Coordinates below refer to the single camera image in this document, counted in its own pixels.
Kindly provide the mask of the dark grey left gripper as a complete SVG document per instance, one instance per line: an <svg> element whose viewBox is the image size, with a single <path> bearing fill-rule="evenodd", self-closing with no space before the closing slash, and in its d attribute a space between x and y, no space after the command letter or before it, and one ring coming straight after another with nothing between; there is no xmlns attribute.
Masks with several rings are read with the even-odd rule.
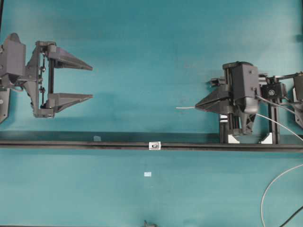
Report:
<svg viewBox="0 0 303 227"><path fill-rule="evenodd" d="M54 117L54 112L60 112L72 105L93 98L93 95L53 93L48 95L46 109L40 109L39 86L42 85L42 73L45 71L45 63L40 66L40 54L43 55L44 61L45 57L54 61L54 68L56 69L69 68L93 70L93 67L89 66L84 61L76 58L63 48L57 47L55 42L37 41L25 71L25 91L31 99L31 107L35 117L52 118Z"/></svg>

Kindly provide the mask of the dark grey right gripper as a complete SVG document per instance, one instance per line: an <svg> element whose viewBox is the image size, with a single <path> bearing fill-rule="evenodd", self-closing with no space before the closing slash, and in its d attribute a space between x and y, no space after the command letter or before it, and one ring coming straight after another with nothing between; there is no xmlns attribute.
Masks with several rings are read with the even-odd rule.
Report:
<svg viewBox="0 0 303 227"><path fill-rule="evenodd" d="M195 104L196 109L217 114L233 114L239 111L243 115L242 120L246 115L257 113L256 95L254 98L245 97L238 100L233 98L231 68L234 66L236 62L223 65L224 76L211 80L212 86L217 89Z"/></svg>

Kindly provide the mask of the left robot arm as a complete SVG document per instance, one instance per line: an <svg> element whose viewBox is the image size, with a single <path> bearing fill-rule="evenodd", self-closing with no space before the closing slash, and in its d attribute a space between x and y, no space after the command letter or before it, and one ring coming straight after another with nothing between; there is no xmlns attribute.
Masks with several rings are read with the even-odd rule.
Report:
<svg viewBox="0 0 303 227"><path fill-rule="evenodd" d="M31 99L34 117L53 118L56 113L93 97L53 91L55 69L92 70L91 66L58 47L55 42L37 41L29 62L25 62L25 56L24 44L19 40L5 40L0 49L0 85L15 91L26 91ZM45 65L40 64L41 60L49 61L48 95L43 104L39 103L39 94L46 91L42 86Z"/></svg>

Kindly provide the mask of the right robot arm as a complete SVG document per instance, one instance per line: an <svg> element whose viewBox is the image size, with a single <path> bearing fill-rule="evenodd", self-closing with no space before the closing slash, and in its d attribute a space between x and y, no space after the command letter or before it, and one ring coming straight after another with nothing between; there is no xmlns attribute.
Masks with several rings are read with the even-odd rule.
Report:
<svg viewBox="0 0 303 227"><path fill-rule="evenodd" d="M269 77L245 61L223 65L224 76L211 79L215 88L195 105L195 109L227 116L226 130L233 136L249 135L261 101L268 104L270 117L275 108L287 109L295 115L298 125L303 124L302 72Z"/></svg>

